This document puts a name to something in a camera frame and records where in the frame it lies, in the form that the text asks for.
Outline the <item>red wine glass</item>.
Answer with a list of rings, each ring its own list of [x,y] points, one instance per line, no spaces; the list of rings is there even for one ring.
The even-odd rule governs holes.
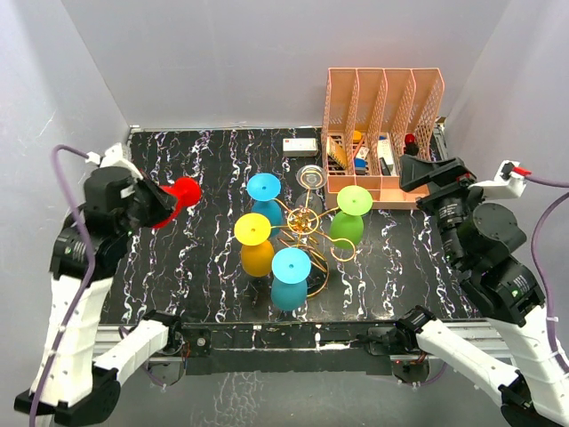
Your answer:
[[[156,230],[162,229],[172,222],[183,208],[196,205],[202,196],[202,190],[199,184],[187,176],[180,177],[173,185],[160,185],[159,188],[174,197],[176,204],[172,213],[166,219],[153,226],[153,229]]]

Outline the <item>green wine glass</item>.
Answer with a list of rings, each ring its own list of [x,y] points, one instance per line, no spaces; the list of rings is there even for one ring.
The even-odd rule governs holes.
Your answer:
[[[350,185],[338,193],[337,203],[339,212],[334,215],[329,236],[336,247],[349,250],[363,237],[363,216],[372,209],[373,198],[367,189]]]

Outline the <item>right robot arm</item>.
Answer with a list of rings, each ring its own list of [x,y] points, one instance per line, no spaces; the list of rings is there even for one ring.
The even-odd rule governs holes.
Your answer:
[[[463,274],[461,289],[509,349],[512,364],[489,356],[423,307],[395,324],[397,345],[443,360],[484,391],[512,426],[568,423],[568,359],[555,333],[552,299],[539,269],[515,258],[534,244],[503,204],[520,197],[533,174],[503,161],[479,181],[459,158],[437,162],[403,155],[400,188],[427,186],[418,208],[437,222],[445,259]]]

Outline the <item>clear wine glass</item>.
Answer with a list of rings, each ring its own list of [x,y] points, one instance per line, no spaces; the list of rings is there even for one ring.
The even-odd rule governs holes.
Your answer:
[[[324,205],[317,191],[326,184],[324,169],[318,165],[305,165],[296,173],[296,179],[305,191],[297,198],[294,206],[307,207],[316,214],[321,214]]]

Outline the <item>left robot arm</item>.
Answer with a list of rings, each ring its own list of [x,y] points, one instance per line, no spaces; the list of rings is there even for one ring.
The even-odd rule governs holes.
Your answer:
[[[159,186],[144,173],[110,166],[85,180],[84,198],[53,245],[52,308],[38,374],[14,400],[16,411],[50,415],[62,426],[106,421],[139,367],[157,352],[181,349],[180,318],[152,310],[113,348],[93,354],[102,306],[132,235],[171,222],[200,189],[186,179]]]

